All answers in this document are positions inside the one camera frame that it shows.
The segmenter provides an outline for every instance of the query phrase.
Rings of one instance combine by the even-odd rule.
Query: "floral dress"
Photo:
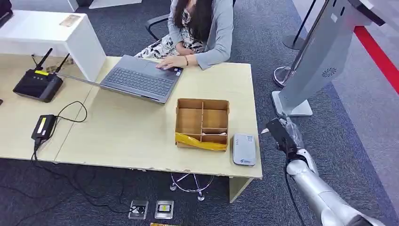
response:
[[[189,28],[187,26],[190,20],[190,13],[187,11],[187,9],[184,9],[182,15],[183,28],[180,29],[180,33],[183,38],[183,47],[191,49],[194,51],[194,53],[202,53],[204,52],[204,43],[191,37]],[[143,49],[140,53],[136,54],[135,57],[162,59],[167,56],[175,56],[178,54],[179,53],[173,45],[172,38],[170,35],[167,35],[154,44]]]

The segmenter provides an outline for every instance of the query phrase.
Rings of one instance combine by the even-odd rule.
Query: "white power bank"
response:
[[[254,136],[248,134],[234,134],[233,162],[237,165],[255,166],[256,143]]]

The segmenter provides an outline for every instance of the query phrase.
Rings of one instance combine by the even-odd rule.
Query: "desk leg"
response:
[[[230,178],[230,203],[233,203],[242,191],[251,183],[253,178]]]
[[[87,16],[65,42],[65,47],[86,79],[96,81],[106,56]]]

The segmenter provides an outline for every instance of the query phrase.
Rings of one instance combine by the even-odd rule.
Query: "woman's hand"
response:
[[[171,67],[187,66],[186,58],[183,56],[168,56],[157,65],[157,68],[169,69]]]
[[[179,55],[181,55],[181,56],[187,56],[187,55],[192,55],[192,54],[194,54],[194,51],[192,51],[191,49],[189,49],[189,48],[184,48],[182,42],[179,42],[179,43],[176,45],[176,50],[177,50],[177,52],[179,53]]]

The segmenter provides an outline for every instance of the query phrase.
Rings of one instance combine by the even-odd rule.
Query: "gray carpet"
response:
[[[134,55],[153,42],[143,24],[147,19],[168,12],[168,0],[144,0],[142,4],[88,10],[87,13],[107,55]],[[300,18],[291,0],[239,0],[234,9],[233,47],[231,61],[252,65],[258,127],[274,118],[270,94],[278,90],[271,79],[272,71],[288,65],[296,52],[281,43],[281,37],[294,33]],[[167,34],[165,24],[156,28],[157,34]],[[294,119],[298,123],[306,148],[312,153],[320,176],[350,205],[387,226],[399,225],[378,176],[340,102],[329,84],[309,99],[314,116]],[[263,180],[255,180],[235,203],[228,203],[228,178],[215,178],[207,190],[206,199],[198,202],[195,194],[171,192],[170,175],[161,172],[140,172],[105,167],[68,164],[49,167],[77,175],[86,185],[97,204],[109,203],[126,210],[118,196],[125,184],[123,203],[132,199],[150,201],[146,220],[129,220],[127,214],[111,213],[104,207],[93,207],[62,178],[32,167],[29,161],[0,160],[0,185],[16,187],[31,195],[56,195],[30,199],[15,191],[0,188],[0,225],[13,226],[23,217],[57,205],[51,210],[24,220],[20,225],[60,226],[148,226],[150,222],[181,226],[266,225],[296,226],[299,219],[288,196],[283,177],[284,154],[275,150],[270,137],[260,137]],[[319,225],[307,204],[295,190],[294,198],[306,225]],[[153,218],[157,199],[175,201],[172,220]]]

